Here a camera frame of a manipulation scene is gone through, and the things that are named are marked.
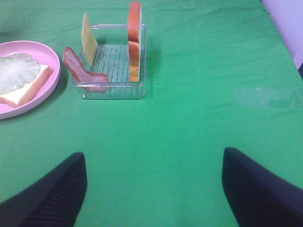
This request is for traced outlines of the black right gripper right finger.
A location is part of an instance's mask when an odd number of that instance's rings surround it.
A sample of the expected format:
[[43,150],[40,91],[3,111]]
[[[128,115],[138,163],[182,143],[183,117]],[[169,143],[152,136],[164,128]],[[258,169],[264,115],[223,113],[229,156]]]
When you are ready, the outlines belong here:
[[240,227],[301,227],[303,191],[236,148],[223,154],[224,194]]

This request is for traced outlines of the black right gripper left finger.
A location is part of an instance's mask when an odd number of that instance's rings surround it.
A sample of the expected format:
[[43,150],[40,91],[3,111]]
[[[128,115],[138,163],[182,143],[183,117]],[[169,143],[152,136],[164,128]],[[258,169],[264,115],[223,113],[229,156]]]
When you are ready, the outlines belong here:
[[44,177],[0,204],[2,227],[72,227],[87,191],[85,156],[71,154]]

